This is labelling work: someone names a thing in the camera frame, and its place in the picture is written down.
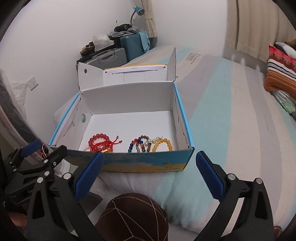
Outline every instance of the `towel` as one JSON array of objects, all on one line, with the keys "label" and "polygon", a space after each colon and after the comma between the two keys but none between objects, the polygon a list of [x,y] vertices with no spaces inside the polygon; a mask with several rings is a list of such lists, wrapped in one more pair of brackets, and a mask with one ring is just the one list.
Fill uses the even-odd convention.
[{"label": "towel", "polygon": [[148,52],[150,49],[150,41],[149,41],[149,36],[146,31],[141,31],[138,32],[138,34],[141,36],[141,41],[142,41],[142,46],[144,49],[144,52]]}]

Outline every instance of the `red string bracelet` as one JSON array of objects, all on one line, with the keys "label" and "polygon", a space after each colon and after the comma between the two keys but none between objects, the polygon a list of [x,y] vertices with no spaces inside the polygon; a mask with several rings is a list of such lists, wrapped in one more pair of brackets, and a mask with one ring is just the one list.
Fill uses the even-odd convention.
[{"label": "red string bracelet", "polygon": [[[118,140],[118,136],[116,137],[115,141],[110,141],[109,136],[107,136],[106,134],[96,134],[95,136],[93,136],[92,138],[89,139],[89,147],[90,147],[90,151],[91,152],[96,152],[96,151],[105,151],[108,150],[108,152],[112,153],[113,152],[113,145],[119,144],[122,141],[119,141],[118,143],[115,143]],[[104,139],[103,142],[99,142],[99,143],[94,143],[94,141],[96,141],[97,139]]]}]

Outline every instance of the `white wall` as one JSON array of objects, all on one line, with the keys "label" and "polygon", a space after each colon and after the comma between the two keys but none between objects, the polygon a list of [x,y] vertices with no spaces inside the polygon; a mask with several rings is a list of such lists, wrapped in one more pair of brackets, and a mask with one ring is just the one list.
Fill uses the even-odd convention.
[{"label": "white wall", "polygon": [[36,77],[39,85],[27,90],[25,109],[28,124],[45,143],[55,130],[54,112],[79,91],[75,64],[82,47],[94,35],[112,31],[116,20],[129,23],[133,4],[32,0],[12,22],[0,43],[0,68],[10,82]]},{"label": "white wall", "polygon": [[177,43],[222,56],[227,0],[152,0],[158,45]]}]

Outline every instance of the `plastic bag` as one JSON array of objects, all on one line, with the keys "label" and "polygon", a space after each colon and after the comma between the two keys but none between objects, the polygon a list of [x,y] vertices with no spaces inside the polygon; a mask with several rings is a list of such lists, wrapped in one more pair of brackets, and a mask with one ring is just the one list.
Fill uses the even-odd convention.
[{"label": "plastic bag", "polygon": [[94,36],[92,42],[94,43],[95,51],[101,50],[114,44],[114,41],[110,40],[109,37],[105,34]]},{"label": "plastic bag", "polygon": [[6,86],[7,92],[9,93],[13,105],[17,108],[19,113],[22,115],[22,118],[26,121],[27,115],[25,110],[25,100],[26,100],[26,94],[27,94],[27,83],[21,83],[21,82],[12,82],[10,83],[5,71],[0,69],[1,76],[3,79],[3,83]]}]

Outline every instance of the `bed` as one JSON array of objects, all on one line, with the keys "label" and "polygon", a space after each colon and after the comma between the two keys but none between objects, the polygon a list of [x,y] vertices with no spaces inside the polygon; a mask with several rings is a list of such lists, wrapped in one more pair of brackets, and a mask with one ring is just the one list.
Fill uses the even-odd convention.
[{"label": "bed", "polygon": [[[159,56],[163,59],[158,63],[165,62],[169,48],[156,49],[132,64],[155,62]],[[176,173],[104,172],[99,178],[119,193],[150,196],[172,224],[198,233],[218,206],[195,166],[195,154],[204,150],[227,173],[243,180],[261,177],[274,225],[286,228],[296,213],[296,122],[264,90],[265,75],[259,71],[188,48],[179,47],[176,52],[178,90],[196,147],[187,167]],[[192,55],[196,59],[188,71],[185,63]],[[226,233],[233,228],[241,205],[242,200]]]}]

